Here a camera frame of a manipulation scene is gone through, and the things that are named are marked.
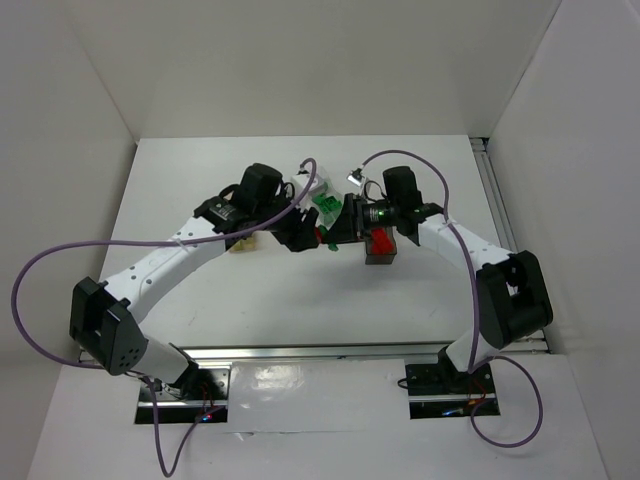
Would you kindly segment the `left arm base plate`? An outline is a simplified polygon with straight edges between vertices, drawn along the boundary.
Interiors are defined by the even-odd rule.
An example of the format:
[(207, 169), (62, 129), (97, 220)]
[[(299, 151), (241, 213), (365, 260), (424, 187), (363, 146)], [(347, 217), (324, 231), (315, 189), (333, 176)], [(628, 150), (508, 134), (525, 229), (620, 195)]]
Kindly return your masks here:
[(136, 425), (153, 424), (152, 392), (155, 393), (159, 424), (191, 424), (201, 416), (203, 424), (223, 424), (228, 421), (228, 396), (231, 380), (230, 363), (205, 364), (202, 369), (209, 378), (190, 393), (153, 381), (153, 389), (142, 384), (135, 410)]

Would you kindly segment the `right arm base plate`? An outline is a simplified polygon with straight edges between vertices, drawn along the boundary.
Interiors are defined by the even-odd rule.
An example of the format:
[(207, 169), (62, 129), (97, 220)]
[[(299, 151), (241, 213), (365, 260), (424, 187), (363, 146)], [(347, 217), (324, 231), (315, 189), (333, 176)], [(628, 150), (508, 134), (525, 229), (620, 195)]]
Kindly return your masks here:
[(489, 366), (446, 384), (435, 364), (407, 364), (397, 386), (408, 394), (412, 420), (469, 417), (474, 408), (477, 416), (500, 415)]

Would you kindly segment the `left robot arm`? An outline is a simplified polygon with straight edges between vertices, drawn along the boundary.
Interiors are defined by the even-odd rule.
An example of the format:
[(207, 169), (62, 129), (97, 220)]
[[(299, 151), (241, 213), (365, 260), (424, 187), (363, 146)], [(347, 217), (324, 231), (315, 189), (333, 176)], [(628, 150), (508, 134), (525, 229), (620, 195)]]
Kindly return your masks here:
[(181, 399), (201, 399), (217, 386), (182, 349), (143, 333), (154, 306), (204, 264), (255, 231), (269, 231), (292, 252), (315, 248), (318, 213), (301, 210), (317, 175), (314, 159), (300, 166), (305, 185), (286, 194), (282, 174), (249, 166), (237, 184), (205, 200), (160, 247), (102, 281), (85, 278), (72, 293), (71, 338), (110, 375), (135, 373), (160, 381)]

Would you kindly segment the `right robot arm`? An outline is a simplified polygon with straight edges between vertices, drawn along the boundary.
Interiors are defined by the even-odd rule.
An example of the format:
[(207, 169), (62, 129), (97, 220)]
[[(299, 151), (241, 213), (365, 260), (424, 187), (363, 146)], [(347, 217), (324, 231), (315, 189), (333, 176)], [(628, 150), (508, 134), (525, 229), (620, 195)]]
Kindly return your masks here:
[(553, 311), (537, 257), (491, 244), (446, 216), (443, 207), (426, 203), (414, 172), (407, 166), (383, 173), (384, 195), (372, 201), (348, 194), (323, 243), (364, 243), (372, 255), (391, 255), (393, 233), (439, 255), (470, 274), (473, 325), (441, 349), (436, 378), (456, 389), (471, 370), (506, 346), (529, 336), (553, 320)]

